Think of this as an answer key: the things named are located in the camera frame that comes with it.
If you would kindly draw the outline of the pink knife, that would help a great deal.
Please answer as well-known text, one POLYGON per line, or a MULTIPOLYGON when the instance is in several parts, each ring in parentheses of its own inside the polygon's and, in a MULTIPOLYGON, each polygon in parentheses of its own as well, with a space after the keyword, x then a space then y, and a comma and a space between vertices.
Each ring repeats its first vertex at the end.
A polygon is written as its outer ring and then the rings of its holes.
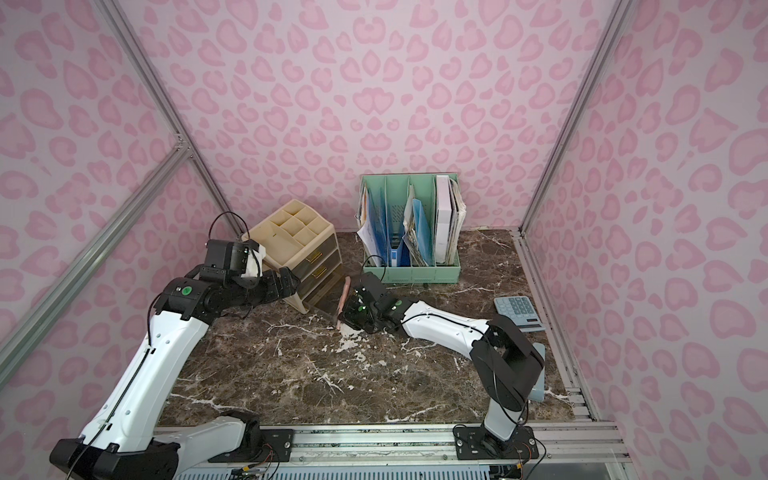
POLYGON ((342 311, 346 302, 346 299, 349 295, 349 290, 351 287, 351 277, 345 276, 344 278, 344 284, 342 288, 342 292, 338 301, 338 305, 336 308, 336 330, 341 331, 343 319, 342 319, 342 311))

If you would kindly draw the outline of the green file organizer rack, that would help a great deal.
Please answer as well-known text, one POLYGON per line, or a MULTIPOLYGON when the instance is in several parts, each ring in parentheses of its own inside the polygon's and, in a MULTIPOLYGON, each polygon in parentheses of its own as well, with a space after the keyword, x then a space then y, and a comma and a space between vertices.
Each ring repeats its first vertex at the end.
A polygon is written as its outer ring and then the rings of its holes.
POLYGON ((458 254, 458 239, 467 216, 467 207, 462 198, 456 173, 401 173, 364 175, 360 181, 361 191, 367 186, 381 209, 381 218, 387 241, 388 258, 384 267, 377 267, 372 256, 366 251, 362 270, 376 275, 382 282, 390 284, 455 284, 461 271, 458 254), (432 229, 433 254, 435 234, 435 197, 437 175, 450 177, 453 216, 449 235, 447 259, 444 264, 419 266, 413 233, 414 199, 419 199, 432 229))

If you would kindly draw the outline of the grey blue calculator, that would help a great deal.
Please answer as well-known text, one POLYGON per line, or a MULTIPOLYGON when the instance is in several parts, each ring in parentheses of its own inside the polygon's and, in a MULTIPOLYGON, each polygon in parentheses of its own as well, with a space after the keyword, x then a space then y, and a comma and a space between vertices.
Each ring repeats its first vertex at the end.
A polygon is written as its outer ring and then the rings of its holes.
POLYGON ((494 299, 497 313, 509 318, 523 333, 535 333, 545 327, 527 296, 497 297, 494 299))

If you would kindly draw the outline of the beige desktop drawer organizer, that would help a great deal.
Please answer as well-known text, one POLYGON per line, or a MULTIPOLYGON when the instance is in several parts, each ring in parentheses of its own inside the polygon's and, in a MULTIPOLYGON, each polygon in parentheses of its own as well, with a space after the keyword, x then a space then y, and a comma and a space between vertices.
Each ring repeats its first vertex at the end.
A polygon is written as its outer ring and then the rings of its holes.
POLYGON ((300 279, 296 294, 283 300, 302 314, 310 314, 309 295, 332 273, 343 274, 342 256, 333 224, 315 209, 291 200, 244 233, 266 248, 265 267, 289 267, 300 279))

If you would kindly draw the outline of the drawer with gold handle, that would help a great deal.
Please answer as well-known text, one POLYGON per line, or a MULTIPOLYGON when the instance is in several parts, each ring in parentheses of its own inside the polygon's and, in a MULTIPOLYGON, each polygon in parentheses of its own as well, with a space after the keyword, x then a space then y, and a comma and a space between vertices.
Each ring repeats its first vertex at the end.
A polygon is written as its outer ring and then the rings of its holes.
POLYGON ((342 292, 344 278, 349 275, 332 273, 307 298, 311 313, 321 316, 336 327, 336 308, 342 292))

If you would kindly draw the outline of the blue folder in rack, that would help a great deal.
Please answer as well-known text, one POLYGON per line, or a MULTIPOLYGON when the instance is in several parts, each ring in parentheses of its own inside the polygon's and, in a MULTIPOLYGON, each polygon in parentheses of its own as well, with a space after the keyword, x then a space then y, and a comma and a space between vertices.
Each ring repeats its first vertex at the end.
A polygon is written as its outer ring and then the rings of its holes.
POLYGON ((416 254, 418 258, 419 266, 433 266, 434 254, 433 254, 433 241, 432 241, 432 229, 429 225, 423 203, 419 199, 414 199, 412 202, 413 208, 413 233, 415 240, 415 248, 418 251, 416 254))

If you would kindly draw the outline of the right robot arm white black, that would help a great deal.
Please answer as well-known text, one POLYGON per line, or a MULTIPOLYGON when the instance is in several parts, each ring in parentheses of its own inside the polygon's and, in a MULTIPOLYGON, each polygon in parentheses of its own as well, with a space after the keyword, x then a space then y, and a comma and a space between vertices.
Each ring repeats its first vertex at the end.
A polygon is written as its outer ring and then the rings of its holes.
POLYGON ((489 407, 479 427, 454 428, 459 457, 538 454, 525 418, 545 360, 511 319, 499 314, 490 320, 473 319, 399 297, 371 272, 358 277, 342 294, 338 318, 369 334, 386 332, 429 341, 472 362, 489 396, 489 407))

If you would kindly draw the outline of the white book in rack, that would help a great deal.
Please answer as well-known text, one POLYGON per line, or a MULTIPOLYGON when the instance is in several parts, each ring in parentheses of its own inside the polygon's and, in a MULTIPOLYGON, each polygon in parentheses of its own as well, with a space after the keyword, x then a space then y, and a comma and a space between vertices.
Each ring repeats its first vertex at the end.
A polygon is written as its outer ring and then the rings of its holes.
POLYGON ((437 264, 444 264, 447 259, 453 216, 452 187, 448 175, 437 175, 435 184, 434 258, 437 264))

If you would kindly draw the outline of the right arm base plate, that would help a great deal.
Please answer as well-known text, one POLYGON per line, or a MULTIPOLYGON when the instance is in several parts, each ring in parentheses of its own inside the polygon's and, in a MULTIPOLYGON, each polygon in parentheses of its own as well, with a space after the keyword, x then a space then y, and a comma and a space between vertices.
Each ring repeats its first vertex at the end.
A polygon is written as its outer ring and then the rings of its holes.
POLYGON ((537 439, 529 426, 516 427, 508 440, 499 440, 482 426, 458 424, 452 433, 459 460, 522 460, 526 463, 540 457, 537 439))

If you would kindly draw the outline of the aluminium front rail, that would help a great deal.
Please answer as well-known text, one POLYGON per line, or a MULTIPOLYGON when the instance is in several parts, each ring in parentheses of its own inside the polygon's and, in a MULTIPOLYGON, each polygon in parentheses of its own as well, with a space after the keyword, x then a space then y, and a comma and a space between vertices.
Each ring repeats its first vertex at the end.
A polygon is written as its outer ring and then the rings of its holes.
POLYGON ((273 465, 281 474, 301 467, 331 470, 392 467, 432 470, 438 466, 468 470, 477 466, 516 466, 524 472, 538 465, 601 464, 612 473, 630 461, 618 427, 611 422, 532 422, 538 459, 459 460, 453 424, 297 425, 263 426, 295 430, 291 458, 273 465))

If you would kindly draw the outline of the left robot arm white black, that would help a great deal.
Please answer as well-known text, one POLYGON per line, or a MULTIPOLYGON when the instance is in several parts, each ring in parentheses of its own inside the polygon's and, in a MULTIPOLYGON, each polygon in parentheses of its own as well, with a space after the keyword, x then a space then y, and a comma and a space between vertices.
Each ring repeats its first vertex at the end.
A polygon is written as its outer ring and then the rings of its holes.
POLYGON ((52 466, 69 479, 174 479, 209 459, 271 460, 259 420, 230 411, 186 433, 155 436, 177 378, 222 312, 294 295, 299 278, 287 267, 263 267, 265 247, 253 240, 210 240, 203 263, 171 280, 150 304, 145 338, 104 406, 75 438, 59 440, 52 466))

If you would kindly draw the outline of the papers in rack left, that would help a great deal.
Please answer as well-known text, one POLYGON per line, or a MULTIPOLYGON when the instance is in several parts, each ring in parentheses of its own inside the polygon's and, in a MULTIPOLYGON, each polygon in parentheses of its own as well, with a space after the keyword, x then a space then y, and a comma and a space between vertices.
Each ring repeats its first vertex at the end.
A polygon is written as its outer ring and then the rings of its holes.
POLYGON ((381 209, 367 186, 361 191, 358 210, 358 237, 377 267, 384 267, 388 258, 387 241, 381 218, 381 209))

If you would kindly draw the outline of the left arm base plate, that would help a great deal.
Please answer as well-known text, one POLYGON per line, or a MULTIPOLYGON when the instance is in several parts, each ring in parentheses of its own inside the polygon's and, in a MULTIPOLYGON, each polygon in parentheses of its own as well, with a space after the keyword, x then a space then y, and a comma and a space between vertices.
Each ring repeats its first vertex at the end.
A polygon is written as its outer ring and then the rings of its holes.
POLYGON ((244 434, 241 444, 222 455, 229 463, 288 462, 291 458, 294 429, 254 427, 244 434))

